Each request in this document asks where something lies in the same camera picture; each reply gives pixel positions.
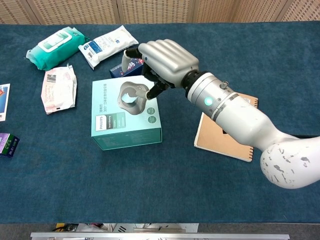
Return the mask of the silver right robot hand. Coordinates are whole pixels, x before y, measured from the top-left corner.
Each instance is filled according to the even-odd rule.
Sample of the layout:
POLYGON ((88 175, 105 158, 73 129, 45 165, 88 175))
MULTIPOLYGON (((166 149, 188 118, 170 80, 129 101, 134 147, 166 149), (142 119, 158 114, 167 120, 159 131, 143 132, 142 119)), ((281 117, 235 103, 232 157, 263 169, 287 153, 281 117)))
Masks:
POLYGON ((124 50, 121 69, 126 71, 131 59, 142 59, 141 74, 154 86, 145 94, 147 100, 156 98, 168 88, 184 88, 187 77, 199 72, 199 60, 170 39, 141 43, 124 50))

